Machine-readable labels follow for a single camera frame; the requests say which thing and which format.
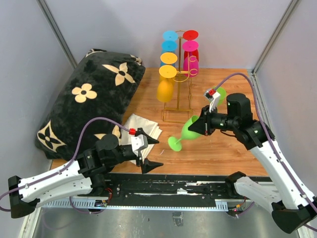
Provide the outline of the green wine glass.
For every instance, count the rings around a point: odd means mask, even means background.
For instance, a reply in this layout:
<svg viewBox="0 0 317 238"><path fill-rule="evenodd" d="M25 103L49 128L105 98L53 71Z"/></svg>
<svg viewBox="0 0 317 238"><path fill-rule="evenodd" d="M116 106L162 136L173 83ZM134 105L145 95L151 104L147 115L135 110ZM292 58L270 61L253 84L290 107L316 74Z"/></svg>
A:
<svg viewBox="0 0 317 238"><path fill-rule="evenodd" d="M174 136L171 136L168 139L168 145L173 151L179 152L182 150L182 140L195 140L201 136L199 133L189 130L189 126L191 126L198 118L198 116L192 116L184 123L179 139Z"/></svg>
<svg viewBox="0 0 317 238"><path fill-rule="evenodd" d="M219 106L226 97L226 91L222 87L218 87L215 90L220 94L220 100L218 103L218 106Z"/></svg>

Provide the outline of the magenta wine glass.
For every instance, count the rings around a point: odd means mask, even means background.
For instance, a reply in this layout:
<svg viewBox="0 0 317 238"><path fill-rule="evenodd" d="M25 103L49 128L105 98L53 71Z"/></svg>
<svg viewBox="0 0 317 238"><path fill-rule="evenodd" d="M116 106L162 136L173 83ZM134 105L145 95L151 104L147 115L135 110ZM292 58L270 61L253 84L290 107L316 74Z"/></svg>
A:
<svg viewBox="0 0 317 238"><path fill-rule="evenodd" d="M187 77L195 77L199 73L198 42L194 40L186 41L182 48L184 50L183 70L187 73Z"/></svg>

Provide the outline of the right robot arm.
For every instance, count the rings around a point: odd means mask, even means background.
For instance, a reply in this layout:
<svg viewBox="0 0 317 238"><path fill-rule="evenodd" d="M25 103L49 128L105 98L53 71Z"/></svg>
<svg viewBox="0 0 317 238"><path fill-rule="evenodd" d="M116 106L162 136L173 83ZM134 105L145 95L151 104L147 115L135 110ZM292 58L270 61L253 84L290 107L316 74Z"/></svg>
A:
<svg viewBox="0 0 317 238"><path fill-rule="evenodd" d="M225 179L224 192L229 198L244 196L267 210L276 225L292 233L317 216L317 197L290 168L269 127L253 119L250 100L241 93L227 96L227 112L218 113L220 94L213 89L205 93L209 105L189 130L211 135L215 130L232 131L234 137L250 151L265 168L277 191L254 182L242 172Z"/></svg>

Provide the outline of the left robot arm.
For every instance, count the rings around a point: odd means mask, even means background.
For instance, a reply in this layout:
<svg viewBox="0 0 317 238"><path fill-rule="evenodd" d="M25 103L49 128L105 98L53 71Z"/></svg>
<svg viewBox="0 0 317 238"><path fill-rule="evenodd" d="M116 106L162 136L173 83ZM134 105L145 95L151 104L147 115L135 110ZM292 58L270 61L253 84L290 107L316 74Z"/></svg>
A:
<svg viewBox="0 0 317 238"><path fill-rule="evenodd" d="M64 165L37 176L8 179L10 215L22 218L51 201L76 195L101 196L106 191L105 174L125 161L136 162L146 174L162 166L142 158L142 150L159 141L142 128L131 131L131 143L121 145L117 136L106 134L94 147L75 156Z"/></svg>

